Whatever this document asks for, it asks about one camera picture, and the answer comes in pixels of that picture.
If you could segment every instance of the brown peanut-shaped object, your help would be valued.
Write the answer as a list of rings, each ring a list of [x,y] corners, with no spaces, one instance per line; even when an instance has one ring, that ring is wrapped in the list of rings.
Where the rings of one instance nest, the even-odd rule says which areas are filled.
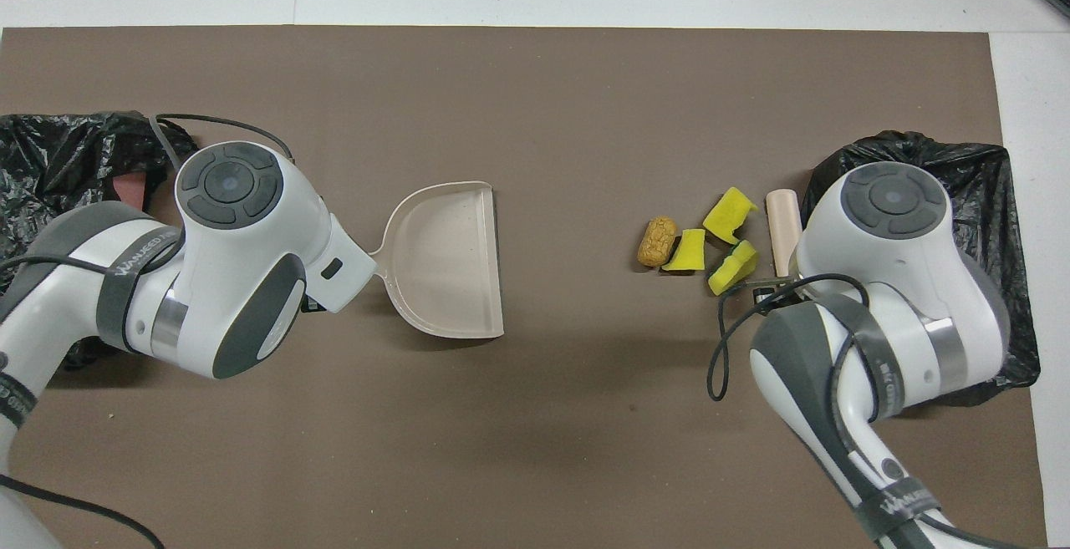
[[[646,233],[639,243],[639,262],[657,268],[669,262],[676,241],[676,222],[669,217],[654,217],[646,224]]]

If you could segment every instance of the black strap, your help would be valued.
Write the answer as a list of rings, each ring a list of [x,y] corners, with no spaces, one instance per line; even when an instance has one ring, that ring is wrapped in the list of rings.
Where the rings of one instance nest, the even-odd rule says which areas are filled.
[[[939,509],[932,492],[917,478],[903,478],[865,499],[855,507],[855,518],[875,543],[930,509]]]
[[[134,287],[141,270],[174,244],[178,238],[178,228],[156,228],[138,238],[111,263],[112,272],[104,276],[101,298],[96,302],[96,330],[104,344],[137,352],[126,341],[125,331]]]
[[[820,296],[815,302],[828,309],[837,321],[854,334],[855,346],[869,370],[876,398],[876,411],[870,422],[898,415],[903,411],[903,402],[906,400],[903,372],[891,345],[888,344],[888,337],[873,314],[861,303],[840,294]]]
[[[11,420],[16,428],[21,428],[30,411],[37,405],[37,397],[22,382],[0,373],[0,415]]]

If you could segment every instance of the gray circular button pad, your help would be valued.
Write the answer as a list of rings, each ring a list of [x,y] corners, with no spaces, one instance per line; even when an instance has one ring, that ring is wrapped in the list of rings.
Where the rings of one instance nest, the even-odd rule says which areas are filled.
[[[282,196],[282,171],[271,151],[230,141],[193,155],[175,182],[179,202],[213,229],[240,229],[268,216]]]
[[[856,226],[888,240],[924,235],[947,211],[939,182],[903,163],[874,163],[849,172],[840,202]]]

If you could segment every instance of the dustpan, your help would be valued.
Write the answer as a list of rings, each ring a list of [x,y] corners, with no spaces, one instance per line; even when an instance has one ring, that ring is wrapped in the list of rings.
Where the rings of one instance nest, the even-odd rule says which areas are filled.
[[[504,333],[490,184],[413,193],[391,214],[371,257],[391,302],[416,329],[446,338]]]

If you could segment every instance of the yellow object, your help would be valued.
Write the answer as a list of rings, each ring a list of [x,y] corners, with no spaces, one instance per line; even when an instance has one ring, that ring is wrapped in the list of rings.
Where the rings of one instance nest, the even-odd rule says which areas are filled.
[[[752,274],[756,268],[758,250],[754,250],[750,242],[744,240],[732,247],[721,266],[709,275],[707,279],[709,289],[715,295],[720,296],[725,290]]]
[[[758,205],[737,187],[730,187],[702,220],[702,226],[717,238],[735,245],[739,243],[735,230],[739,229],[751,211],[758,211]]]
[[[685,229],[672,260],[661,265],[661,271],[702,271],[706,269],[706,231]]]
[[[639,243],[639,262],[648,268],[666,264],[675,240],[676,222],[669,217],[654,217],[646,224],[646,233]]]

